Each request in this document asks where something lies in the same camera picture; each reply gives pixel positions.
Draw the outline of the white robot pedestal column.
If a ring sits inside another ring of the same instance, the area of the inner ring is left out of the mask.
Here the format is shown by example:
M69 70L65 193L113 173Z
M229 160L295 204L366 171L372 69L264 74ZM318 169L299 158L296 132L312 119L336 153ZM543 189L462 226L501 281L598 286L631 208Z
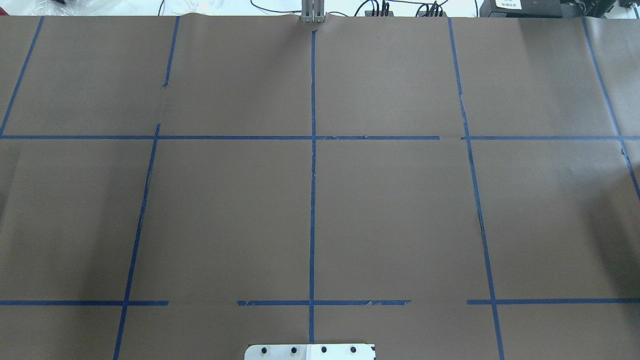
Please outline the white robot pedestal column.
M374 344L254 344L247 347L245 360L375 360Z

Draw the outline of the aluminium frame post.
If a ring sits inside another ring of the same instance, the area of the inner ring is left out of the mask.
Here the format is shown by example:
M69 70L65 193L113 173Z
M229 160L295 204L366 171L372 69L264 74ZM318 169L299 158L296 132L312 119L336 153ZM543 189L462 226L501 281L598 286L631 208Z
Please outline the aluminium frame post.
M324 0L302 0L301 21L303 23L324 23L326 20Z

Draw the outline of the black computer box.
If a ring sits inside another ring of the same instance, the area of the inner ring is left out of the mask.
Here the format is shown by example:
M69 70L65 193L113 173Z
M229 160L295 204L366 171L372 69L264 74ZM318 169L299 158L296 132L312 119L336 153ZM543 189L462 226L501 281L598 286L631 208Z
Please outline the black computer box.
M480 18L563 17L560 0L485 0L478 9Z

